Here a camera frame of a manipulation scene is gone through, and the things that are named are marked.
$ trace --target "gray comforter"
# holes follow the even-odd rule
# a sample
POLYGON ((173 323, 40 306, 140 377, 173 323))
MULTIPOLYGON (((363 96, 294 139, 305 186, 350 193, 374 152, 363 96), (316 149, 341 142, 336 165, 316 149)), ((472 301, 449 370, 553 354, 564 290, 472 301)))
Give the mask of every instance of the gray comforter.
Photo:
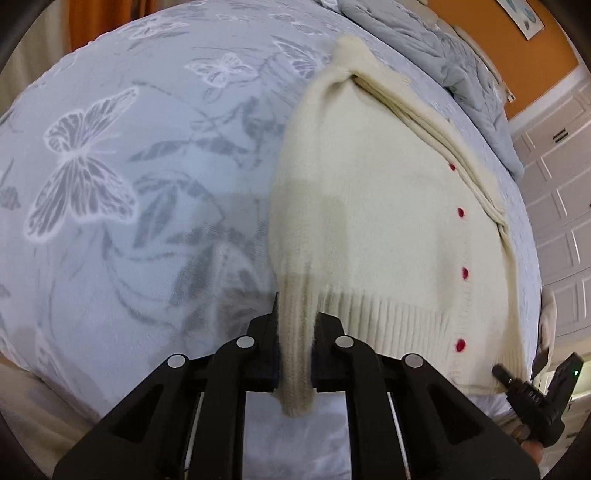
POLYGON ((464 41, 391 0, 339 0, 339 8, 448 89, 512 177, 523 176, 494 77, 464 41))

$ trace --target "bed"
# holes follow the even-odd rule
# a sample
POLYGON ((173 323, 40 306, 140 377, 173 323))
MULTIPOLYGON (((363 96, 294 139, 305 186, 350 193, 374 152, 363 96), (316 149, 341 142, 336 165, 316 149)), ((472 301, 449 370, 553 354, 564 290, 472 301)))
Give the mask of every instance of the bed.
MULTIPOLYGON (((168 355, 213 353, 268 313, 282 132, 344 34, 405 74, 496 176, 531 365, 541 282, 517 184, 447 90, 314 0, 180 5, 69 54, 19 97, 0 119, 1 352, 96 420, 168 355)), ((249 396, 245 478, 350 476, 344 397, 316 402, 292 420, 249 396)))

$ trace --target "white cabinet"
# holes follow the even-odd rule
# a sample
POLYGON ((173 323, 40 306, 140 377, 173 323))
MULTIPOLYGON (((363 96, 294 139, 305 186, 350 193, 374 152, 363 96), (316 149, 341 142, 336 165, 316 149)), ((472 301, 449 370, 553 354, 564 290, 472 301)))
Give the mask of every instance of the white cabinet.
POLYGON ((514 146, 542 284, 556 295, 556 335, 591 335, 591 83, 526 127, 514 146))

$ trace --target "metal screw head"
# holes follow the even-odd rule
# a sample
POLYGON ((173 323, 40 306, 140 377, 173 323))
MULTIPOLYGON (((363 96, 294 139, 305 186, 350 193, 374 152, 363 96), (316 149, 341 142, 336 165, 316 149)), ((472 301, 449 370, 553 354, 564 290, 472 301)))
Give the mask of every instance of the metal screw head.
POLYGON ((341 348, 350 348, 353 346, 354 340, 347 335, 341 335, 335 340, 337 346, 341 348))
POLYGON ((255 344, 255 339, 253 337, 249 337, 248 335, 245 335, 243 337, 240 337, 238 340, 236 340, 236 344, 240 348, 250 348, 250 347, 252 347, 252 345, 255 344))
POLYGON ((404 363, 407 364, 410 368, 419 368, 423 366, 423 363, 425 363, 425 361, 423 360, 422 356, 417 355, 416 353, 411 353, 410 355, 404 357, 404 363))
POLYGON ((182 367, 185 363, 185 358, 183 355, 171 355, 168 357, 168 361, 166 362, 168 363, 168 366, 170 368, 179 368, 182 367))

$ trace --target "cream cardigan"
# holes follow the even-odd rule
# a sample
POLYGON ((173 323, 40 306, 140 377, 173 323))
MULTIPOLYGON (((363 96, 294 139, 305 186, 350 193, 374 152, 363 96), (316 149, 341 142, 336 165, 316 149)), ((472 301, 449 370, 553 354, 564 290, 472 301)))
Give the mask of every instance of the cream cardigan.
POLYGON ((515 258, 495 179, 355 37, 289 121, 271 194, 280 399, 309 410, 318 310, 377 353, 421 354, 465 394, 525 378, 515 258))

